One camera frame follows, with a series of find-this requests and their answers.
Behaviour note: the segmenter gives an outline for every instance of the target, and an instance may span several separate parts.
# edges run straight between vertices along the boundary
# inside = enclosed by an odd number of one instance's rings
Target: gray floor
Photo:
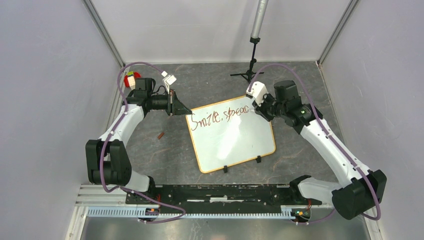
[[[322,112],[333,131],[340,131],[323,79],[315,62],[285,62],[305,81],[317,108]],[[255,69],[265,62],[255,64]],[[189,108],[201,107],[245,94],[247,82],[241,76],[230,74],[245,72],[248,63],[199,63],[160,65],[173,73],[177,82],[172,85],[178,98]],[[161,83],[162,76],[152,68],[133,66],[132,71]],[[274,94],[273,84],[282,80],[295,80],[282,67],[269,67],[258,80]],[[303,90],[298,87],[302,100]],[[318,152],[282,119],[272,121],[275,153],[262,158],[262,163],[248,161],[222,170],[203,174],[199,171],[193,144],[184,116],[172,116],[163,111],[151,111],[140,123],[127,144],[132,167],[141,174],[152,176],[156,184],[229,184],[229,183],[288,183],[311,175],[319,180],[336,181],[336,177]],[[159,140],[157,136],[164,132]]]
[[[312,209],[321,219],[328,209]],[[335,214],[309,226],[284,219],[180,219],[163,224],[142,224],[133,218],[88,217],[82,240],[369,240],[363,217],[352,220]]]

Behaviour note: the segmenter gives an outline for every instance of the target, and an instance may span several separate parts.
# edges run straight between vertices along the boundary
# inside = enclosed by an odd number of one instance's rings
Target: gray wall
[[[82,1],[1,1],[0,239],[65,237],[117,70]]]
[[[386,239],[422,239],[424,2],[363,0],[323,63],[346,145],[387,175]]]
[[[259,0],[92,0],[126,62],[250,61]],[[258,61],[317,60],[349,0],[270,0]]]

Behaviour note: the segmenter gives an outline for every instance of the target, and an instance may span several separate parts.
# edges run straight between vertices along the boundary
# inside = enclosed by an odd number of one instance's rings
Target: red handwriting
[[[241,114],[246,114],[249,112],[249,106],[244,106],[244,107],[239,107],[236,108],[235,110],[232,110],[230,107],[228,108],[228,110],[224,111],[223,114],[225,115],[225,119],[227,122],[230,121],[230,119],[233,116],[240,116]],[[215,124],[215,123],[219,123],[222,120],[224,120],[223,117],[220,117],[220,114],[217,111],[213,111],[211,114],[207,115],[206,117],[201,118],[200,120],[195,120],[194,118],[196,118],[195,116],[196,114],[192,114],[191,117],[191,122],[192,127],[190,128],[192,131],[198,129],[198,128],[202,128],[202,127],[209,127],[211,124]]]

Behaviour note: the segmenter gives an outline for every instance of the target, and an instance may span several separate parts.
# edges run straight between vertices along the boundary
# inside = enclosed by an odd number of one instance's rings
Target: tripod
[[[261,40],[259,38],[259,32],[261,31],[262,22],[265,16],[265,10],[267,9],[268,0],[259,0],[256,10],[256,16],[254,17],[254,23],[252,32],[250,34],[250,42],[253,43],[253,52],[252,58],[250,60],[249,69],[245,73],[236,73],[230,74],[230,76],[242,76],[248,83],[251,83],[252,78],[255,76],[256,72],[253,72],[253,66],[257,62],[255,58],[256,45]]]

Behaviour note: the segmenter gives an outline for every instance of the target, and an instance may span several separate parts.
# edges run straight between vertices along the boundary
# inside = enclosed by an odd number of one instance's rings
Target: whiteboard frame
[[[231,99],[228,99],[228,100],[219,101],[219,102],[215,102],[215,103],[208,104],[208,105],[205,105],[205,106],[196,107],[196,108],[193,108],[193,109],[192,109],[192,111],[194,111],[194,110],[198,110],[198,109],[207,108],[207,107],[210,107],[210,106],[213,106],[213,105],[217,105],[217,104],[226,103],[226,102],[233,101],[233,100],[237,100],[237,99],[241,99],[241,98],[244,98],[244,97],[246,97],[246,96],[245,96],[245,95],[243,95],[243,96],[238,96],[238,97],[231,98]],[[188,132],[190,133],[191,142],[193,143],[193,148],[194,148],[194,154],[196,155],[196,161],[197,161],[197,165],[198,165],[198,167],[199,167],[200,172],[201,172],[201,173],[203,173],[203,174],[208,174],[208,173],[211,173],[211,172],[215,172],[215,171],[218,171],[218,170],[224,169],[224,166],[222,166],[222,167],[215,168],[215,169],[212,169],[212,170],[209,170],[209,171],[203,171],[203,170],[202,170],[201,165],[200,165],[200,163],[199,163],[199,156],[198,156],[198,153],[197,153],[197,151],[196,151],[196,144],[195,144],[195,141],[193,140],[192,131],[191,131],[191,129],[190,129],[189,116],[190,116],[190,115],[186,115],[186,116],[185,116],[185,120],[187,121]],[[265,157],[265,156],[271,155],[271,154],[275,153],[275,152],[276,152],[276,150],[277,150],[276,139],[274,138],[274,130],[273,130],[273,125],[271,124],[271,122],[269,122],[269,127],[271,128],[271,135],[272,135],[272,142],[274,143],[274,150],[272,150],[272,151],[271,151],[271,152],[269,152],[269,153],[262,154],[262,155],[260,155],[260,157]],[[254,160],[254,159],[256,159],[256,158],[257,158],[257,156],[256,156],[256,157],[249,158],[249,159],[246,159],[246,160],[241,160],[241,161],[238,161],[238,162],[235,162],[235,163],[232,163],[232,164],[226,165],[226,166],[227,166],[227,167],[231,167],[231,166],[234,166],[234,165],[237,165],[237,164],[242,164],[242,163],[244,163],[244,162]]]

